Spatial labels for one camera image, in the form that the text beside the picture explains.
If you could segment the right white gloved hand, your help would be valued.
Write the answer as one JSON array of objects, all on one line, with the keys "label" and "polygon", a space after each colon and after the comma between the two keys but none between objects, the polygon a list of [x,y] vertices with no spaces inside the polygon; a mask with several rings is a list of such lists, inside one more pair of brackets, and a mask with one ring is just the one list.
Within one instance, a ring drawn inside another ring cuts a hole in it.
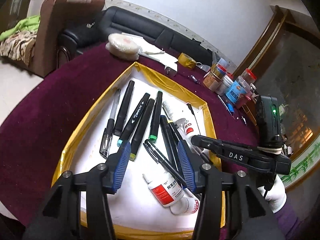
[{"label": "right white gloved hand", "polygon": [[268,202],[269,207],[273,213],[277,213],[285,205],[287,195],[285,192],[284,184],[278,175],[276,175],[274,185],[268,192],[264,189],[264,187],[259,187],[258,190]]}]

